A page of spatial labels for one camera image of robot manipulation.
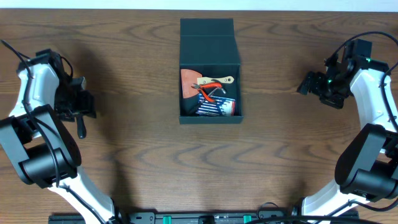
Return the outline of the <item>orange scraper wooden handle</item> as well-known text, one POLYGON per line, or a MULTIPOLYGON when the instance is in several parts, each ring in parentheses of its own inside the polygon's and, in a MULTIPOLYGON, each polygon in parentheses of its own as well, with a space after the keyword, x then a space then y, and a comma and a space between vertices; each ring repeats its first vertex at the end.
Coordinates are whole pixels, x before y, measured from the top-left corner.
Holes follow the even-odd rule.
POLYGON ((183 98, 191 98, 199 94, 199 92, 203 93, 203 90, 222 88, 223 84, 232 84, 234 82, 232 76, 211 78, 189 69, 181 69, 180 78, 183 98))

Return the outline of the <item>black handled screwdriver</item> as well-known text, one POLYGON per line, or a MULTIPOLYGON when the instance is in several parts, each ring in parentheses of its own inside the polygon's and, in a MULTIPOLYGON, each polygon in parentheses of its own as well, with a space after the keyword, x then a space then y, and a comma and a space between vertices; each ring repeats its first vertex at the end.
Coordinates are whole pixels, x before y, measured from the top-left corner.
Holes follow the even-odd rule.
POLYGON ((76 117, 77 135, 80 139, 86 138, 86 126, 84 124, 83 116, 76 117))

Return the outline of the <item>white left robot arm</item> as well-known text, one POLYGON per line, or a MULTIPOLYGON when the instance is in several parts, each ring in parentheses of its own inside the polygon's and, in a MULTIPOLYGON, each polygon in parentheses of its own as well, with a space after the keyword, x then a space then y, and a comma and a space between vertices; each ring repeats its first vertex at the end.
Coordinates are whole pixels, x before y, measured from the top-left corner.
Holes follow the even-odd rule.
POLYGON ((1 120, 1 146, 21 181, 63 197, 85 223, 128 223, 81 165, 80 150, 64 122, 75 122, 86 137, 84 116, 95 118, 95 100, 84 77, 66 72, 67 59, 53 50, 30 58, 15 53, 21 81, 16 105, 1 120))

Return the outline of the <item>red handled pliers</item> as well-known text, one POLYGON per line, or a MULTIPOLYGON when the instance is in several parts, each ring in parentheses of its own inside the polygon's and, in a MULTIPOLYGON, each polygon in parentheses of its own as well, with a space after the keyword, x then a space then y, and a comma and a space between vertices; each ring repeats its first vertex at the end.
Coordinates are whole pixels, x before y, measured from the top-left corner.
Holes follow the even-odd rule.
POLYGON ((210 96, 211 91, 222 88, 220 83, 208 83, 204 85, 193 84, 192 88, 202 94, 204 99, 209 103, 214 103, 215 100, 210 96))

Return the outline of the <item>clear screwdriver set case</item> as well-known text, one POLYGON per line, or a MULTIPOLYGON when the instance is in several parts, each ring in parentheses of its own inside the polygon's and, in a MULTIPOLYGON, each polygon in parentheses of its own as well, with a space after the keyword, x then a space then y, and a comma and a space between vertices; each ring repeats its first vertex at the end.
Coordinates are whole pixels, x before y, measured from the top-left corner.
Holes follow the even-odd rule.
POLYGON ((236 106, 236 100, 214 96, 214 103, 207 101, 202 94, 198 95, 199 107, 195 110, 195 114, 206 116, 233 116, 236 106))

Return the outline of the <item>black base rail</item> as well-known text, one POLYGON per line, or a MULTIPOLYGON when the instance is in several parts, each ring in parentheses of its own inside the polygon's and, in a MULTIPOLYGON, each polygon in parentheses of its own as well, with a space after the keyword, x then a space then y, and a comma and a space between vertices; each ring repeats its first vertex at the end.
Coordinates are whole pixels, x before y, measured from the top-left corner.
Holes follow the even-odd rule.
MULTIPOLYGON (((259 218, 283 217, 287 211, 278 207, 262 208, 258 212, 226 212, 226 213, 130 213, 127 221, 131 224, 221 224, 221 223, 247 223, 259 218)), ((352 209, 340 215, 346 218, 359 218, 357 210, 352 209)), ((85 223, 81 215, 51 215, 48 224, 78 224, 85 223)))

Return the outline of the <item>black gift box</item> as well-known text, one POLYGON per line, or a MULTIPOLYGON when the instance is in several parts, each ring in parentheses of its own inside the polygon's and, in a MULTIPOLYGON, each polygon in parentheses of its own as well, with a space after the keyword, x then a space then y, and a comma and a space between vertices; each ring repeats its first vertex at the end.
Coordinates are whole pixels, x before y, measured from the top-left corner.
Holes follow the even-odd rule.
POLYGON ((198 95, 183 98, 179 81, 180 124, 239 124, 243 120, 241 103, 241 61, 232 19, 181 19, 179 69, 189 69, 205 77, 232 76, 232 84, 223 84, 226 94, 217 90, 211 97, 236 100, 233 116, 202 116, 188 112, 198 104, 198 95))

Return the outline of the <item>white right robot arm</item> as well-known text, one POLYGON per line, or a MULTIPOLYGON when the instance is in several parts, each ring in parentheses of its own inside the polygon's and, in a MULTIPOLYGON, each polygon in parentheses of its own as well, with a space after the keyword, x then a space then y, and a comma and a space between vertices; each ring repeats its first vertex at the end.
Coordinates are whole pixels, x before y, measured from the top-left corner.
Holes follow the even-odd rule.
POLYGON ((326 67, 325 73, 309 72, 297 91, 336 109, 353 96, 361 130, 339 157, 334 179, 303 198, 294 215, 335 217, 355 205, 397 199, 397 107, 387 63, 354 56, 326 67))

